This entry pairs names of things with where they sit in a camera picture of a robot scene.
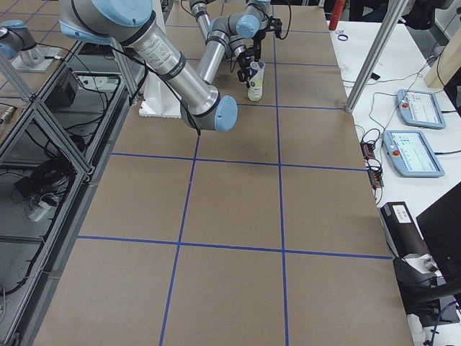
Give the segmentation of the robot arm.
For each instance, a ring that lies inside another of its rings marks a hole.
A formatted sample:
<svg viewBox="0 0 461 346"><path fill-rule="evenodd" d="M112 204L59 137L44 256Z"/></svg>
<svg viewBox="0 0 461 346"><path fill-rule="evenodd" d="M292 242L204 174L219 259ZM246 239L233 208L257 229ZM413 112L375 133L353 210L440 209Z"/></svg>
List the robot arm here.
<svg viewBox="0 0 461 346"><path fill-rule="evenodd" d="M238 79L250 87L252 53L246 47L259 31L260 21L252 14L239 14L235 19L218 17L210 20L207 5L209 1L191 1L189 7L205 40L205 52L199 62L197 73L206 82L212 83L220 64L235 58L239 65Z"/></svg>
<svg viewBox="0 0 461 346"><path fill-rule="evenodd" d="M206 39L197 70L157 25L151 1L60 1L59 22L61 32L76 40L100 45L115 40L133 49L180 96L189 127L226 132L236 124L238 105L212 82L231 39L250 39L268 27L269 2L249 1L242 12L214 21L208 19L207 4L189 3Z"/></svg>

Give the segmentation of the neighbour robot arm base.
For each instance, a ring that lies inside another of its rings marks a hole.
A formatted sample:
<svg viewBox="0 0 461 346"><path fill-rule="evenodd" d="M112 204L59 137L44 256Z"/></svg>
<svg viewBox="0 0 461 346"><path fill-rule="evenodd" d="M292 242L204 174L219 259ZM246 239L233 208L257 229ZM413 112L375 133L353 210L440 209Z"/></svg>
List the neighbour robot arm base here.
<svg viewBox="0 0 461 346"><path fill-rule="evenodd" d="M45 51L19 19L1 23L1 53L20 72L44 73L53 61L45 57Z"/></svg>

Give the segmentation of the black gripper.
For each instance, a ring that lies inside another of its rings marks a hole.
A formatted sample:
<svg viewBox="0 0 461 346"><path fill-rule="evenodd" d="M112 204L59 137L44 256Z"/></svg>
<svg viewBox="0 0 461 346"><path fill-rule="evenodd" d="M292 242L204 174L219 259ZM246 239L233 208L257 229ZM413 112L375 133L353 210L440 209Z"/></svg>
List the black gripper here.
<svg viewBox="0 0 461 346"><path fill-rule="evenodd" d="M263 39L264 39L263 32L257 32L255 36L253 36L253 51L254 51L255 61L261 60L261 42Z"/></svg>
<svg viewBox="0 0 461 346"><path fill-rule="evenodd" d="M251 62L252 56L254 55L254 49L236 49L236 60L239 65L239 70L237 71L238 79L240 82L244 83L247 87L250 86L249 80L251 78Z"/></svg>

